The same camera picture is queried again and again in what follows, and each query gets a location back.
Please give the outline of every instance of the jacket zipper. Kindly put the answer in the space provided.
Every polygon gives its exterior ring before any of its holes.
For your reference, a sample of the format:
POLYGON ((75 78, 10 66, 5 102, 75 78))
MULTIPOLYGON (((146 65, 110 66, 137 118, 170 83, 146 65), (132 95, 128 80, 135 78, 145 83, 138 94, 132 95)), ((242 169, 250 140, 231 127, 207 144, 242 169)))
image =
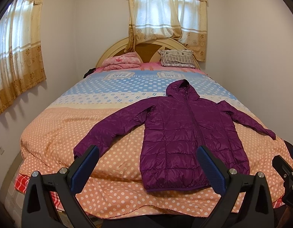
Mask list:
POLYGON ((190 111, 190 114, 191 114, 191 117, 192 117, 192 121, 194 122, 195 124, 195 127, 197 129, 197 142, 198 142, 198 146, 205 146, 205 140, 203 138, 203 135, 202 135, 202 131, 200 130, 199 128, 199 125, 196 123, 196 120, 195 120, 195 117, 194 117, 194 114, 193 114, 193 111, 191 110, 191 107, 189 105, 189 102, 188 100, 185 98, 185 103, 188 107, 188 110, 190 111))

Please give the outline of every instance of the curtain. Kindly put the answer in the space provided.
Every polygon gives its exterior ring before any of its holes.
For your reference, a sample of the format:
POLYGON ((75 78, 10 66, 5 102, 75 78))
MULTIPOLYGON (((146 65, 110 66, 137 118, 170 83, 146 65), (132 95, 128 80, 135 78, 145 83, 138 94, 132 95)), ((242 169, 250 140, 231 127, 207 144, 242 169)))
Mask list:
POLYGON ((0 114, 46 80, 40 43, 42 0, 14 0, 0 20, 0 114))
POLYGON ((125 52, 152 39, 173 38, 205 61, 207 0, 129 0, 129 43, 125 52))

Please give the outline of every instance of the polka dot comforter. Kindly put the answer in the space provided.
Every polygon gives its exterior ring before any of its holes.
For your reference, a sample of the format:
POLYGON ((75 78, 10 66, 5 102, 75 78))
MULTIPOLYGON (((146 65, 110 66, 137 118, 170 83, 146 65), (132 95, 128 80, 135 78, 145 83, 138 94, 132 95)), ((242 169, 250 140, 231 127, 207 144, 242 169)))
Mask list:
MULTIPOLYGON (((15 188, 25 192, 35 170, 49 174, 70 166, 73 148, 95 123, 138 100, 164 96, 168 84, 179 79, 187 79, 202 98, 226 100, 261 123, 231 93, 199 70, 144 64, 134 69, 96 71, 65 92, 24 130, 24 163, 15 188)), ((240 124, 235 126, 249 159, 250 174, 265 173, 272 202, 278 207, 284 187, 272 159, 280 154, 293 167, 284 142, 278 137, 273 141, 240 124)), ((163 213, 207 217, 220 198, 212 188, 145 191, 139 171, 143 131, 144 125, 117 138, 100 158, 82 193, 76 195, 85 212, 104 219, 163 213)), ((239 211, 243 197, 239 194, 234 212, 239 211)), ((57 194, 53 193, 53 199, 57 209, 63 210, 57 194)))

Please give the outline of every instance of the metal screw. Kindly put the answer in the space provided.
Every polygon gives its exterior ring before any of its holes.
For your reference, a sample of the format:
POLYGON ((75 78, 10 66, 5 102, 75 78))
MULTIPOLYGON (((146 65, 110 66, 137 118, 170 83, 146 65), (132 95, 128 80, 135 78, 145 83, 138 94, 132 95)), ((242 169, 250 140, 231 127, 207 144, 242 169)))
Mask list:
POLYGON ((37 175, 39 175, 39 172, 37 172, 37 171, 34 171, 34 172, 32 173, 32 176, 33 176, 33 177, 36 177, 37 175))
POLYGON ((229 172, 231 173, 231 175, 235 175, 235 174, 237 174, 237 170, 234 169, 234 168, 231 168, 231 169, 229 170, 229 172))
POLYGON ((264 176, 265 176, 265 174, 264 174, 264 173, 262 173, 261 171, 260 171, 260 172, 258 172, 257 174, 258 174, 258 176, 259 176, 259 177, 264 177, 264 176))
POLYGON ((67 168, 61 168, 60 170, 59 170, 59 173, 60 174, 65 174, 67 172, 67 168))

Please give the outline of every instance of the pillow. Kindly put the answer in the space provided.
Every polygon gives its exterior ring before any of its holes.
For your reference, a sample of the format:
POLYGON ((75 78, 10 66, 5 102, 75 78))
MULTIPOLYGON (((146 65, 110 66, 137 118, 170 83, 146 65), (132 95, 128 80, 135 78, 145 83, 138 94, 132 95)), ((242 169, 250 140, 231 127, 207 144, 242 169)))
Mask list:
POLYGON ((135 64, 137 67, 141 66, 143 62, 137 57, 136 52, 129 52, 119 56, 113 56, 105 59, 102 63, 102 67, 107 67, 109 65, 119 65, 119 64, 135 64))
POLYGON ((164 67, 196 68, 191 50, 159 50, 164 67))

